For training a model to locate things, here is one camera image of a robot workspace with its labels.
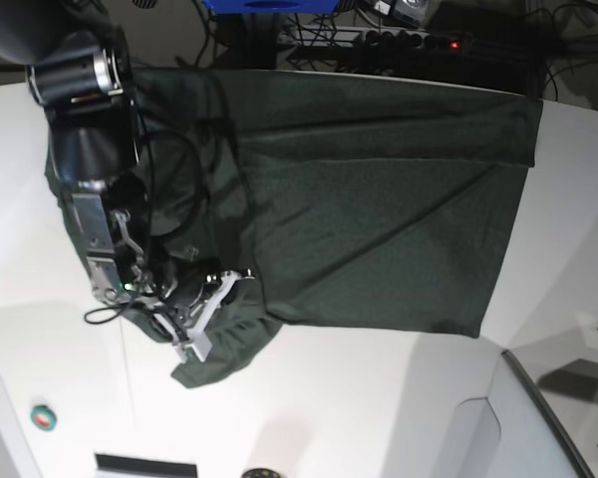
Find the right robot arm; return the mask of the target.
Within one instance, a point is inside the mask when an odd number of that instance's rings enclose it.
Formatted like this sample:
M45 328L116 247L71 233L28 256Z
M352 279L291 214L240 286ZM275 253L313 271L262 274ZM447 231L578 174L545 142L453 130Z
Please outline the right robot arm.
M95 298L115 316L143 313L176 348L205 358L212 316L251 273L186 266L153 233L156 179L134 170L177 132L146 126L122 30L78 1L0 1L0 57L25 68L45 113Z

